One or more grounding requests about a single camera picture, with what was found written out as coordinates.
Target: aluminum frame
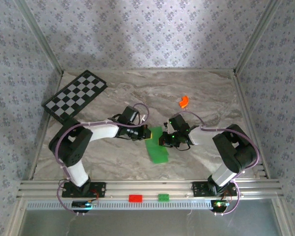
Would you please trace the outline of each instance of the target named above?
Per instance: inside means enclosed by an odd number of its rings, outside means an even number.
[[[241,72],[241,69],[244,67],[244,65],[248,61],[248,58],[250,57],[250,55],[253,51],[253,48],[255,47],[258,40],[262,36],[267,24],[269,23],[271,17],[273,16],[273,14],[276,11],[276,8],[278,7],[280,2],[281,2],[281,0],[280,1],[273,1],[273,0],[269,1],[269,4],[267,5],[266,11],[265,11],[263,17],[261,18],[260,23],[255,28],[252,38],[249,40],[248,45],[246,46],[242,56],[240,57],[240,59],[238,61],[238,64],[236,67],[237,73]],[[22,1],[22,0],[17,0],[16,3],[18,5],[18,7],[20,8],[22,14],[24,15],[26,21],[31,26],[31,29],[35,33],[36,32],[35,26],[37,26],[37,23],[35,22],[34,18],[31,15],[28,15],[28,11],[27,11],[28,6],[25,4],[26,7],[24,7],[24,1]],[[55,57],[52,54],[52,52],[51,52],[51,54],[49,53],[50,50],[48,48],[48,44],[45,43],[44,36],[41,34],[41,32],[38,32],[38,33],[36,32],[35,35],[36,35],[38,41],[40,41],[40,44],[43,46],[44,51],[48,54],[48,57],[49,57],[50,61],[52,62],[52,64],[55,66],[57,71],[59,73],[61,73],[62,71],[61,71],[61,67],[59,66],[59,63],[57,62],[57,60],[55,60]],[[243,115],[246,119],[246,125],[250,129],[250,136],[253,138],[253,140],[255,142],[256,141],[255,140],[255,138],[256,138],[255,130],[252,125],[252,121],[250,120],[249,111],[245,107],[246,104],[245,104],[244,96],[242,95],[240,83],[237,80],[237,78],[234,78],[234,76],[232,76],[231,72],[229,72],[229,75],[230,75],[230,78],[233,78],[235,81],[236,91],[239,96],[239,102],[241,103],[242,111],[244,112]],[[32,175],[34,173],[36,162],[37,162],[37,157],[35,158],[34,165],[31,169],[30,178],[32,178]],[[264,160],[263,160],[263,163],[264,163],[264,168],[265,168],[264,170],[262,169],[263,168],[262,164],[259,165],[259,167],[256,171],[254,170],[254,172],[256,173],[256,178],[265,178],[266,176],[269,177],[268,167],[266,165],[266,162],[264,162]],[[261,196],[270,197],[271,194],[267,195],[263,192],[264,188],[267,187],[268,184],[271,186],[275,186],[275,185],[277,186],[277,183],[278,183],[277,182],[276,184],[274,184],[272,182],[272,181],[276,182],[277,180],[270,180],[269,182],[267,182],[267,181],[260,182],[259,180],[247,180],[247,181],[243,180],[243,182],[240,182],[240,181],[241,180],[238,180],[239,185],[240,185],[239,187],[240,187],[241,191],[243,191],[243,195],[244,195],[243,199],[244,200],[245,199],[247,200],[250,198],[253,199],[254,197],[258,198],[258,194],[260,194],[259,197],[261,197]],[[171,186],[171,187],[175,186],[171,180],[170,181],[167,180],[166,182],[170,183],[169,185],[166,185],[167,187],[168,186]],[[35,189],[35,188],[37,188],[37,187],[35,187],[36,184],[39,185],[40,189]],[[19,230],[20,225],[22,223],[24,212],[27,207],[27,201],[28,201],[27,199],[35,196],[35,194],[36,194],[36,196],[37,195],[40,196],[40,193],[43,194],[41,196],[41,198],[54,197],[53,196],[54,193],[52,194],[50,192],[50,191],[54,191],[54,185],[55,185],[54,182],[47,181],[44,183],[44,182],[35,180],[35,181],[31,181],[31,184],[22,182],[22,185],[23,186],[21,186],[21,190],[19,191],[19,194],[18,194],[17,203],[15,205],[13,212],[11,213],[11,215],[13,217],[10,218],[10,222],[7,227],[8,228],[7,235],[17,235],[18,234],[18,230]],[[281,188],[279,188],[279,190],[277,190],[277,191],[274,190],[273,188],[271,188],[271,189],[272,190],[268,190],[268,193],[272,192],[272,194],[274,194],[275,192],[277,192],[277,193],[279,193],[278,196],[281,196],[281,194],[283,194]],[[180,192],[180,194],[183,194],[184,190],[173,191],[173,193],[178,193],[178,192]],[[277,218],[279,220],[282,234],[287,235],[287,236],[288,235],[295,235],[295,230],[293,230],[293,224],[292,224],[291,218],[288,214],[285,202],[279,198],[275,198],[274,195],[272,196],[273,197],[272,201],[273,201],[273,205],[274,205],[274,209],[275,209]]]
[[[192,182],[206,180],[98,180],[106,182],[106,195],[101,198],[101,203],[127,200],[129,194],[142,194],[144,200],[157,200],[158,194],[167,193],[173,201],[190,200],[217,200],[220,197],[193,197],[191,189]],[[273,199],[280,201],[283,192],[279,180],[277,179],[237,179],[241,195],[241,200]],[[17,236],[19,234],[25,211],[33,201],[55,202],[57,200],[56,191],[58,189],[57,180],[25,180],[21,182],[15,209],[8,224],[7,235]],[[65,202],[77,200],[63,199]],[[293,236],[290,231],[282,231],[284,236]]]
[[[242,72],[245,65],[249,61],[250,56],[252,55],[264,32],[266,31],[268,24],[270,23],[272,17],[274,16],[274,13],[276,12],[281,2],[282,0],[269,0],[268,4],[266,5],[262,17],[258,21],[258,24],[256,25],[245,49],[241,53],[240,58],[237,62],[236,73],[238,75]]]

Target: calibration checkerboard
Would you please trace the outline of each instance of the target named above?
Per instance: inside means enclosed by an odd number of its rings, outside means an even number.
[[[106,82],[88,70],[48,99],[42,106],[60,123],[77,115],[107,88]]]

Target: glass panel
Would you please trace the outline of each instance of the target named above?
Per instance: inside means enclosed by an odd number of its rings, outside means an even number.
[[[241,201],[230,215],[208,210],[101,210],[75,216],[28,210],[19,236],[277,236],[271,200]]]

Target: green towel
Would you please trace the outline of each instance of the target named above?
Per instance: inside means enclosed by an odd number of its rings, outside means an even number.
[[[158,145],[158,139],[162,136],[162,127],[150,128],[152,138],[146,140],[147,152],[154,164],[168,162],[168,152],[166,147]]]

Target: floral wallpaper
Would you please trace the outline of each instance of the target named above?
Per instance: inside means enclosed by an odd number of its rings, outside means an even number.
[[[268,0],[27,0],[64,70],[234,68]]]
[[[239,77],[295,223],[295,0],[282,2]]]
[[[54,72],[13,1],[0,4],[0,235],[27,176],[54,93]]]

